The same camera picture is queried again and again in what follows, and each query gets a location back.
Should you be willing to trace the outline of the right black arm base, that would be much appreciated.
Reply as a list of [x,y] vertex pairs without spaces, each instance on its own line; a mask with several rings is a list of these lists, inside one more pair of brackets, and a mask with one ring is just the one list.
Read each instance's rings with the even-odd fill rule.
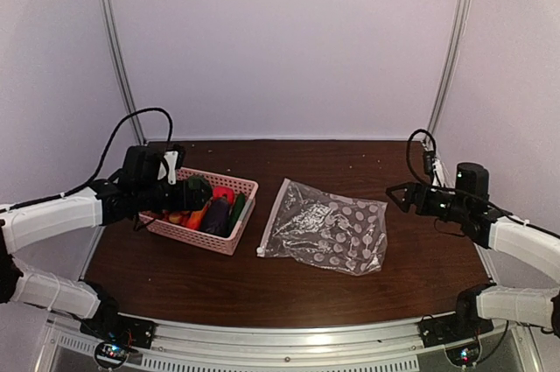
[[493,286],[494,284],[479,284],[462,291],[456,298],[453,313],[439,317],[431,314],[422,317],[417,327],[423,346],[448,345],[493,331],[493,322],[490,319],[482,319],[476,306],[476,298]]

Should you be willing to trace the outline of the fake lychee bunch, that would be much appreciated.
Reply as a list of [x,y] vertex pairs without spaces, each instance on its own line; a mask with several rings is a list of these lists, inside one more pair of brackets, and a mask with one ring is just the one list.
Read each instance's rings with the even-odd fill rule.
[[164,211],[161,220],[171,224],[181,225],[184,221],[189,219],[190,214],[191,213],[189,211]]

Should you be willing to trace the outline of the clear zip top bag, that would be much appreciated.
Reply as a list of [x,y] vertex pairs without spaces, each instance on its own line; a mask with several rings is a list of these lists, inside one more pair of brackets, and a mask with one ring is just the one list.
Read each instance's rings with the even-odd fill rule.
[[292,258],[355,277],[377,272],[388,247],[387,205],[326,193],[285,179],[256,255]]

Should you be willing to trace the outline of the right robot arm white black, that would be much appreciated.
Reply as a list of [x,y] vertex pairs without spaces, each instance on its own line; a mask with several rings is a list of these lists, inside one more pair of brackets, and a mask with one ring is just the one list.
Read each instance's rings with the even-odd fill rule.
[[[489,201],[489,171],[482,165],[457,165],[455,187],[407,182],[386,189],[388,197],[407,213],[429,216],[460,226],[464,236],[483,249],[512,256],[559,282],[559,237],[522,221]],[[483,320],[502,319],[538,326],[559,335],[559,288],[520,289],[481,284],[457,297],[449,331],[468,337]]]

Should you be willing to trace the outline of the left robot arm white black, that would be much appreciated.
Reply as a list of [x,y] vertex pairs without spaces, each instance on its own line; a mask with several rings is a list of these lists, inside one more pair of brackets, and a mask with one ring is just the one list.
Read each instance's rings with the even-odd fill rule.
[[92,285],[48,274],[21,263],[14,255],[36,242],[83,228],[108,226],[150,211],[194,211],[211,199],[213,189],[201,176],[179,179],[184,150],[160,151],[131,146],[122,168],[108,179],[92,178],[67,193],[35,203],[1,208],[1,301],[19,302],[90,319],[106,340],[126,331],[121,315],[109,308]]

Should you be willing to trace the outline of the red orange fake tomato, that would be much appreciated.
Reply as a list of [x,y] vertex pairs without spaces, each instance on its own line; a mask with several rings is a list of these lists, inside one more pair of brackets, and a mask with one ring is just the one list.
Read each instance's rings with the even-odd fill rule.
[[206,215],[205,209],[199,211],[192,211],[190,213],[190,216],[184,222],[184,226],[192,230],[199,230],[205,215]]

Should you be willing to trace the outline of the green fake cucumber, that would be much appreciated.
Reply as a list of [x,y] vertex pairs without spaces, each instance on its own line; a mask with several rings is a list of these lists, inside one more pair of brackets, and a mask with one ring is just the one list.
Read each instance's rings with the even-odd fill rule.
[[245,204],[246,204],[245,194],[239,193],[235,198],[234,205],[230,213],[230,218],[228,222],[229,230],[233,230],[235,228],[235,224],[236,222],[238,222]]

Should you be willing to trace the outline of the pink plastic basket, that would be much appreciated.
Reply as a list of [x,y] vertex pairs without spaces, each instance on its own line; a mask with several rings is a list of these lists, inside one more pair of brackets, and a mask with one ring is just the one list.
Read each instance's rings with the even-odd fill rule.
[[234,254],[256,203],[254,180],[181,168],[177,179],[201,179],[213,194],[198,211],[143,212],[139,221],[151,233],[231,256]]

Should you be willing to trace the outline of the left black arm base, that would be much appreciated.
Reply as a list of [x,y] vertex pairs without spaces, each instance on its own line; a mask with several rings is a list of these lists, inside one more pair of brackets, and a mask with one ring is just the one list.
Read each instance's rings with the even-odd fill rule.
[[100,304],[91,319],[80,319],[80,331],[121,347],[151,348],[156,324],[120,313],[120,306],[100,285],[86,281]]

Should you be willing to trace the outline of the dark purple fake eggplant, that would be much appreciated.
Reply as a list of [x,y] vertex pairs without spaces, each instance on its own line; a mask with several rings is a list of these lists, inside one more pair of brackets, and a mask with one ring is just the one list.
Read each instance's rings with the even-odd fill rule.
[[227,237],[229,212],[230,205],[225,200],[213,200],[199,230],[209,235]]

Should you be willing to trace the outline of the green fake pepper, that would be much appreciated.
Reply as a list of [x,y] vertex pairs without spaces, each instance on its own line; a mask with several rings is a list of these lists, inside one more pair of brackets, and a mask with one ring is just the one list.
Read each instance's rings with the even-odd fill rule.
[[186,183],[193,198],[208,201],[213,197],[213,187],[204,176],[192,175]]

